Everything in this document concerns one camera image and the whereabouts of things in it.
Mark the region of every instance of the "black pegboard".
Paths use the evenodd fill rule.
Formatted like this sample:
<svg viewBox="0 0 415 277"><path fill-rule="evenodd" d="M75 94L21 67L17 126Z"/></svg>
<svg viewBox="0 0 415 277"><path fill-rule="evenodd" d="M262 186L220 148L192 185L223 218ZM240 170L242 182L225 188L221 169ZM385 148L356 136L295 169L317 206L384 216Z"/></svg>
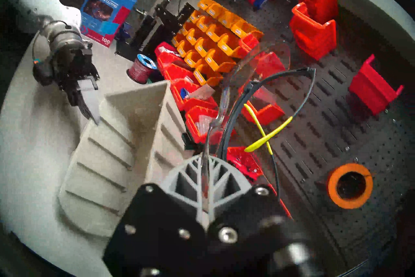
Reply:
<svg viewBox="0 0 415 277"><path fill-rule="evenodd" d="M320 218L346 265L353 267L367 258L380 258L394 240L395 214L410 188L409 151L413 141L408 110L398 99L385 112L372 116L348 91L353 76L368 58L357 46L351 51L338 45L319 61L301 51L289 28L296 0L269 1L258 12L245 1L217 1L264 32L263 39L285 41L291 50L291 68L316 68L309 100L295 121L270 143L279 168ZM342 36L339 26L337 31ZM279 97L280 107L291 115L309 84L306 77L288 78L270 88ZM268 132L285 119L267 126ZM373 193L361 208L344 210L330 201L324 184L329 171L356 161L371 171Z"/></svg>

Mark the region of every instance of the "bolt head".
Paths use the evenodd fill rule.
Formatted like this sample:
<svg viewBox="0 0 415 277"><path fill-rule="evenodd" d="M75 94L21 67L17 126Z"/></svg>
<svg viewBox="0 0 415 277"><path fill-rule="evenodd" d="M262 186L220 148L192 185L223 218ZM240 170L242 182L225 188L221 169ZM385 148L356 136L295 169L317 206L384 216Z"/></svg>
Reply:
<svg viewBox="0 0 415 277"><path fill-rule="evenodd" d="M128 235L133 235L137 231L136 228L132 225L125 225L124 229L125 229L125 233Z"/></svg>
<svg viewBox="0 0 415 277"><path fill-rule="evenodd" d="M238 234L231 227L223 227L220 229L218 237L223 243L235 243L238 241Z"/></svg>
<svg viewBox="0 0 415 277"><path fill-rule="evenodd" d="M261 186L259 186L259 187L257 187L255 189L255 193L258 194L258 195L260 195L260 196L267 196L267 195L269 195L268 189L263 188Z"/></svg>
<svg viewBox="0 0 415 277"><path fill-rule="evenodd" d="M179 236L180 236L180 238L182 238L184 240L189 240L190 239L190 232L186 229L180 228L179 229Z"/></svg>

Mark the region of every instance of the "bin label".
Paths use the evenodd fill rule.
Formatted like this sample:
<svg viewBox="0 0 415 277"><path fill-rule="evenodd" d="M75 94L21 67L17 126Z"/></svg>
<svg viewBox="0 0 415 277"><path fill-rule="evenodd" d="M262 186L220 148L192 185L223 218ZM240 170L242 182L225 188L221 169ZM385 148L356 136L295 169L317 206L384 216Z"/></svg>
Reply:
<svg viewBox="0 0 415 277"><path fill-rule="evenodd" d="M205 82L205 80L203 79L202 75L198 71L195 71L194 72L194 75L196 76L196 78L199 80L200 83L204 83Z"/></svg>

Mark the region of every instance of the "box of cleaning cloths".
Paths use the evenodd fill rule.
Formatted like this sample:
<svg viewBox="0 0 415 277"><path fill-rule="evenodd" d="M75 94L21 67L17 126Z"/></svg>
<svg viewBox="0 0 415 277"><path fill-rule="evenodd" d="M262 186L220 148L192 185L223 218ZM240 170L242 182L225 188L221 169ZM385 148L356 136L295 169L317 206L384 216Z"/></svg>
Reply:
<svg viewBox="0 0 415 277"><path fill-rule="evenodd" d="M81 33L109 47L137 0L85 0Z"/></svg>

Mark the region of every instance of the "yellow storage bin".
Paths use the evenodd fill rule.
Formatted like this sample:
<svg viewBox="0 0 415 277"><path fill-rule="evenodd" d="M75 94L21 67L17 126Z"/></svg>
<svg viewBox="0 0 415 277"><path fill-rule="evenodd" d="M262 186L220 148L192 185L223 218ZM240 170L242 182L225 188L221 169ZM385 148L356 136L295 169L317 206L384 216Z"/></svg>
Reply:
<svg viewBox="0 0 415 277"><path fill-rule="evenodd" d="M194 46L196 44L196 41L203 37L205 33L200 30L199 28L190 29L189 32L186 35L186 39Z"/></svg>
<svg viewBox="0 0 415 277"><path fill-rule="evenodd" d="M240 17L230 12L229 10L224 9L221 15L217 18L217 20L220 23L222 23L225 27L230 29L235 22L240 20Z"/></svg>
<svg viewBox="0 0 415 277"><path fill-rule="evenodd" d="M229 57L242 58L246 54L246 51L241 52L239 38L232 33L221 36L217 46Z"/></svg>
<svg viewBox="0 0 415 277"><path fill-rule="evenodd" d="M219 23L213 23L206 30L207 36L214 42L218 42L220 37L228 33L229 30Z"/></svg>
<svg viewBox="0 0 415 277"><path fill-rule="evenodd" d="M184 39L186 39L186 37L181 33L178 33L175 37L173 37L171 43L177 48L179 43L181 43Z"/></svg>
<svg viewBox="0 0 415 277"><path fill-rule="evenodd" d="M195 75L195 78L201 86L208 84L210 87L215 87L223 79L220 73L213 71L206 63L198 65L193 72L193 75Z"/></svg>
<svg viewBox="0 0 415 277"><path fill-rule="evenodd" d="M207 37L199 38L196 41L195 49L202 56L206 56L207 52L211 49L217 48L216 42L212 41Z"/></svg>
<svg viewBox="0 0 415 277"><path fill-rule="evenodd" d="M181 41L179 43L179 45L177 46L177 51L178 53L184 57L186 54L189 53L190 50L195 50L195 48L193 47L193 45L187 41L186 39L184 39L183 41Z"/></svg>
<svg viewBox="0 0 415 277"><path fill-rule="evenodd" d="M223 13L224 10L226 10L226 9L222 5L217 4L217 3L213 3L211 6L209 6L206 9L206 12L211 17L217 19L217 17L220 16Z"/></svg>
<svg viewBox="0 0 415 277"><path fill-rule="evenodd" d="M259 40L264 35L261 31L257 30L253 25L250 25L243 19L236 21L232 25L231 30L240 38L244 38L247 34L251 33L255 38Z"/></svg>
<svg viewBox="0 0 415 277"><path fill-rule="evenodd" d="M205 60L196 51L190 50L184 57L184 61L192 68L196 68L198 65L203 63Z"/></svg>
<svg viewBox="0 0 415 277"><path fill-rule="evenodd" d="M201 17L203 17L203 13L199 10L194 10L189 19L191 22L196 23Z"/></svg>
<svg viewBox="0 0 415 277"><path fill-rule="evenodd" d="M183 24L183 27L180 29L182 35L187 35L191 29L197 28L193 22L187 21Z"/></svg>
<svg viewBox="0 0 415 277"><path fill-rule="evenodd" d="M209 50L205 56L205 61L213 69L213 71L228 73L236 65L236 62L229 58L219 48Z"/></svg>
<svg viewBox="0 0 415 277"><path fill-rule="evenodd" d="M198 3L198 7L201 8L203 11L206 11L206 9L214 3L216 2L213 0L200 0Z"/></svg>
<svg viewBox="0 0 415 277"><path fill-rule="evenodd" d="M212 18L211 16L203 15L198 19L198 21L196 22L196 25L198 26L200 30L202 30L203 32L206 32L209 26L214 22L215 22L215 19Z"/></svg>

